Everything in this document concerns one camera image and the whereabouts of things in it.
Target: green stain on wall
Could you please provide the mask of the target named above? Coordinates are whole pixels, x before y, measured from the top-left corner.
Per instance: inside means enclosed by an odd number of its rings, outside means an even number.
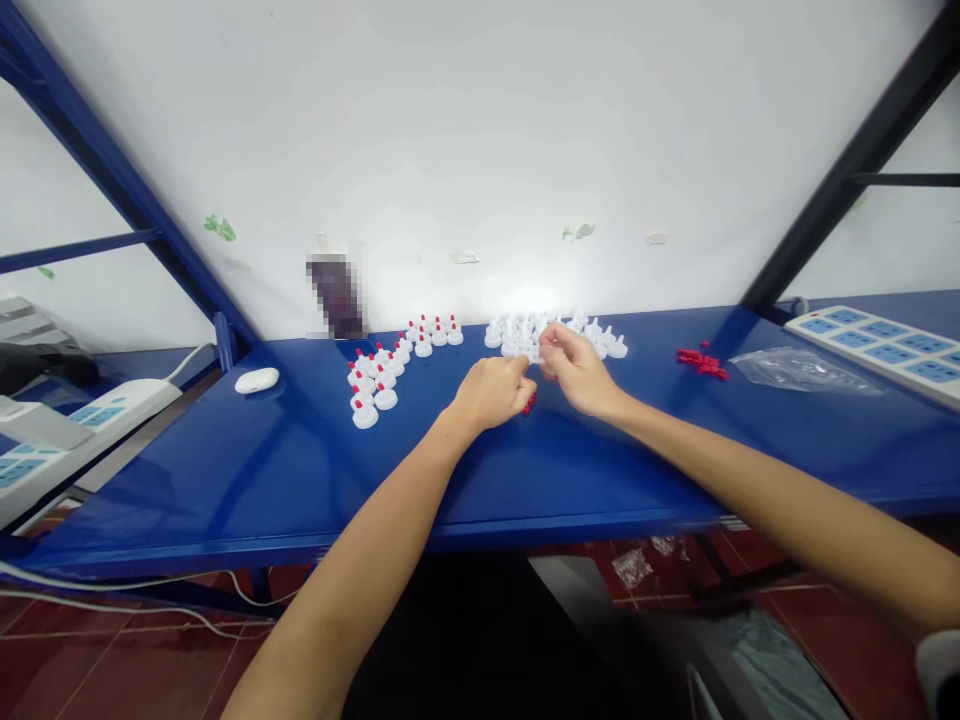
[[[207,215],[203,227],[205,230],[216,233],[227,242],[233,242],[237,239],[237,234],[233,231],[233,226],[226,218],[218,220],[216,215]]]

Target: blurred object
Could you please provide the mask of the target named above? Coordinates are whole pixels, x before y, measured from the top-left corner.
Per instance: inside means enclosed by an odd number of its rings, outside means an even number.
[[[747,380],[758,385],[798,392],[835,392],[843,395],[882,395],[883,390],[859,375],[831,365],[815,352],[791,347],[770,348],[737,355],[730,362]]]
[[[46,372],[77,387],[89,387],[100,380],[93,358],[72,342],[59,345],[0,343],[0,395],[13,395]]]
[[[358,280],[345,253],[332,252],[330,241],[317,233],[320,252],[307,256],[307,278],[318,307],[335,340],[360,340],[366,336]]]

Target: white cord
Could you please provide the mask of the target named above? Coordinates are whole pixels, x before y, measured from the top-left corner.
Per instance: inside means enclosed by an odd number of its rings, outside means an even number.
[[[810,302],[803,295],[797,295],[796,297],[792,298],[781,298],[780,302],[798,302],[800,303],[800,308],[803,310],[803,312],[800,313],[801,315],[806,315],[808,312],[810,312]]]
[[[183,371],[183,369],[187,366],[187,364],[197,356],[197,353],[199,353],[199,352],[200,352],[201,350],[203,350],[204,348],[210,347],[211,345],[213,345],[213,343],[204,343],[204,344],[201,345],[200,347],[195,348],[189,355],[187,355],[187,356],[183,359],[183,362],[182,362],[182,363],[180,363],[179,365],[177,365],[177,369],[176,369],[176,370],[174,370],[172,373],[170,373],[169,375],[167,375],[167,376],[163,379],[164,382],[170,382],[171,380],[173,380],[177,375],[179,375],[179,374]]]
[[[60,580],[59,578],[50,578],[45,575],[37,575],[32,573],[29,570],[21,570],[16,565],[11,565],[10,563],[0,561],[0,573],[10,575],[11,577],[19,578],[20,580],[26,580],[27,582],[36,583],[37,585],[46,585],[47,587],[60,588],[61,590],[90,590],[93,592],[111,592],[119,590],[136,590],[143,587],[151,587],[153,585],[164,585],[170,582],[177,582],[178,580],[192,580],[193,578],[204,577],[205,575],[214,575],[218,572],[225,572],[230,576],[230,579],[233,580],[233,587],[237,591],[237,595],[246,600],[250,605],[256,605],[257,607],[269,607],[270,605],[276,605],[277,603],[282,603],[284,600],[288,600],[300,592],[299,588],[294,590],[292,593],[284,595],[279,600],[271,600],[268,603],[257,602],[247,595],[240,589],[240,581],[237,580],[237,576],[232,570],[212,570],[206,573],[197,573],[196,575],[184,575],[183,577],[177,578],[163,578],[161,580],[148,580],[147,582],[139,583],[126,583],[123,585],[90,585],[87,583],[75,583],[69,580]]]
[[[42,602],[52,602],[57,605],[69,605],[70,607],[78,607],[83,610],[95,610],[97,612],[119,612],[127,613],[128,615],[152,615],[153,613],[158,612],[179,612],[184,615],[191,615],[192,617],[197,618],[200,622],[207,626],[207,629],[211,632],[216,633],[222,637],[228,637],[235,640],[257,640],[262,638],[264,635],[269,634],[269,630],[262,632],[259,635],[234,635],[233,633],[224,632],[220,628],[216,627],[213,623],[207,620],[200,613],[189,610],[187,608],[181,607],[170,607],[170,608],[122,608],[122,607],[112,607],[109,605],[93,605],[91,603],[80,602],[79,600],[70,600],[68,598],[61,597],[51,597],[50,595],[41,595],[40,593],[31,593],[31,592],[22,592],[20,590],[0,590],[0,597],[19,597],[26,598],[28,600],[40,600]]]

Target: power strip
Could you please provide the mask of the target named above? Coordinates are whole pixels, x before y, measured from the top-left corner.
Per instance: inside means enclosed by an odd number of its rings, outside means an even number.
[[[960,342],[845,305],[785,326],[891,380],[960,410]]]
[[[0,527],[180,395],[165,380],[125,382],[69,416],[93,432],[72,450],[21,444],[0,456]]]

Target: plastic bag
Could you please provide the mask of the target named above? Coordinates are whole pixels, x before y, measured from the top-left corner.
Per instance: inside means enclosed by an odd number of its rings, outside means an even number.
[[[884,390],[852,372],[831,365],[815,352],[782,347],[730,358],[747,380],[799,392],[882,395]]]

